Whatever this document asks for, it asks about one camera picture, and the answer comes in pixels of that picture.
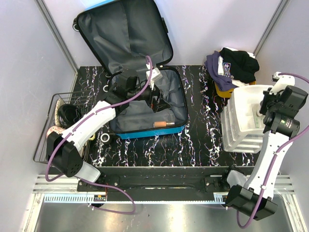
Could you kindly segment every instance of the clear plastic container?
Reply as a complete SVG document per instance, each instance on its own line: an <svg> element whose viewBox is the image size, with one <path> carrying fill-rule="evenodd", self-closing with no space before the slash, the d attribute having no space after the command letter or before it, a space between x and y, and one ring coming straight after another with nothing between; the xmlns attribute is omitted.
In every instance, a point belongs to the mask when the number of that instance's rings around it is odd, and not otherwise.
<svg viewBox="0 0 309 232"><path fill-rule="evenodd" d="M254 85L234 90L221 113L223 148L229 152L257 153L263 143L263 118L257 112L263 91L272 86Z"/></svg>

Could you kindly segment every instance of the blue suitcase edge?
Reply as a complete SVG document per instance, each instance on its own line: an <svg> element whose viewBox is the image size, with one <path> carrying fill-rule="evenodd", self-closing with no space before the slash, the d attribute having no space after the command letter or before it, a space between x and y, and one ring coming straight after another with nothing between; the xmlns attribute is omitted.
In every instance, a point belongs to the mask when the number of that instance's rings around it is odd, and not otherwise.
<svg viewBox="0 0 309 232"><path fill-rule="evenodd" d="M143 138L143 137L151 137L151 136L158 136L164 134L175 134L183 131L185 125L182 127L175 127L175 128L168 128L162 130L150 130L150 131L141 131L141 132L134 132L134 133L126 133L126 134L117 134L121 139L136 139L136 138Z"/></svg>
<svg viewBox="0 0 309 232"><path fill-rule="evenodd" d="M90 9L92 9L92 8L96 8L96 7L98 7L98 6L105 5L105 4L110 3L110 2L112 2L112 1L115 1L115 0L106 0L106 1L100 2L100 3L98 3L98 4L94 5L94 6L88 7L87 9L85 9L85 11L90 10Z"/></svg>

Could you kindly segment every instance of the suitcase lid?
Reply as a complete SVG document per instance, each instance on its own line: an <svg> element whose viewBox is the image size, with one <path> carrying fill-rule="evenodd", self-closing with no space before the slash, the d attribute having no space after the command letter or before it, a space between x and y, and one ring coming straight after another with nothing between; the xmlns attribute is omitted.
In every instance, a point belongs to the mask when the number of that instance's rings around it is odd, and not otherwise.
<svg viewBox="0 0 309 232"><path fill-rule="evenodd" d="M173 57L167 27L153 0L109 2L80 13L74 23L111 75L123 69L144 73L146 55L154 66Z"/></svg>

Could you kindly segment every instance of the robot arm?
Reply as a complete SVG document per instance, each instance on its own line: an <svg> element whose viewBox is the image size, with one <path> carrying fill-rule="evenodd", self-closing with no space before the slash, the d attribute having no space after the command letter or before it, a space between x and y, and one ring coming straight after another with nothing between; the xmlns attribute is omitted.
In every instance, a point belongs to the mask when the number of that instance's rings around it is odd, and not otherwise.
<svg viewBox="0 0 309 232"><path fill-rule="evenodd" d="M155 85L156 81L162 77L158 68L153 69L151 74L150 71L146 72L146 75L148 86L143 87L144 91L135 100L146 101L154 112L169 108L170 105L163 100L161 91ZM138 79L136 71L125 70L118 74L116 83L105 94L103 101L99 101L88 114L63 131L62 134L55 132L49 134L47 137L47 160L55 153L52 164L64 175L95 182L100 176L100 171L83 161L79 152L99 128L113 120L129 106L128 99L141 91L141 82L137 85ZM61 142L63 145L55 151Z"/></svg>
<svg viewBox="0 0 309 232"><path fill-rule="evenodd" d="M295 84L293 76L279 75L279 72L276 72L273 80L277 80L275 86L264 91L264 99L261 102L260 114L265 116L263 120L265 129L262 149L254 170L248 180L236 168L230 169L225 177L231 187L226 205L248 216L252 214L257 204L261 189L264 189L261 203L254 216L255 220L261 220L276 212L278 206L272 202L274 185L283 158L292 143L278 153L277 149L299 132L300 124L294 117L308 96L305 91L293 86ZM274 155L277 157L271 165ZM264 186L269 167L271 172Z"/></svg>

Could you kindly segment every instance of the folded clothes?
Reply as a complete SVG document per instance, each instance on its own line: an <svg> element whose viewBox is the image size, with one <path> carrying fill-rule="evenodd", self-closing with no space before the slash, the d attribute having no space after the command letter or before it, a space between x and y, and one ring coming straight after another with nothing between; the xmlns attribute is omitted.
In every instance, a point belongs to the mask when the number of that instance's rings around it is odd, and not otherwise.
<svg viewBox="0 0 309 232"><path fill-rule="evenodd" d="M245 51L231 51L223 48L220 51L223 57L224 72L230 72L230 78L239 80L243 83L255 81L255 72L259 71L260 66L256 59L249 56Z"/></svg>
<svg viewBox="0 0 309 232"><path fill-rule="evenodd" d="M239 51L239 50L234 49L234 48L231 48L231 47L222 47L221 50L222 50L223 48L230 49L231 51ZM251 53L251 52L247 52L247 53L248 53L248 55L249 55L250 57L255 58L255 55L254 55L253 53Z"/></svg>
<svg viewBox="0 0 309 232"><path fill-rule="evenodd" d="M222 58L222 56L218 57L218 74L225 76L224 70L223 70L223 58Z"/></svg>
<svg viewBox="0 0 309 232"><path fill-rule="evenodd" d="M248 86L249 84L243 83L241 81L238 80L232 80L232 83L238 87L242 87L242 86Z"/></svg>
<svg viewBox="0 0 309 232"><path fill-rule="evenodd" d="M236 88L237 86L232 84L232 80L230 78L218 74L219 56L220 54L217 51L215 51L212 55L208 55L207 60L205 61L206 69L221 91L228 91L232 88Z"/></svg>
<svg viewBox="0 0 309 232"><path fill-rule="evenodd" d="M219 56L219 58L218 58L218 74L231 78L231 74L230 74L228 67L229 67L229 65L224 66L223 58L222 58L222 56ZM233 79L232 79L232 84L234 84L238 87L249 85L249 84L243 83L239 80L233 80Z"/></svg>

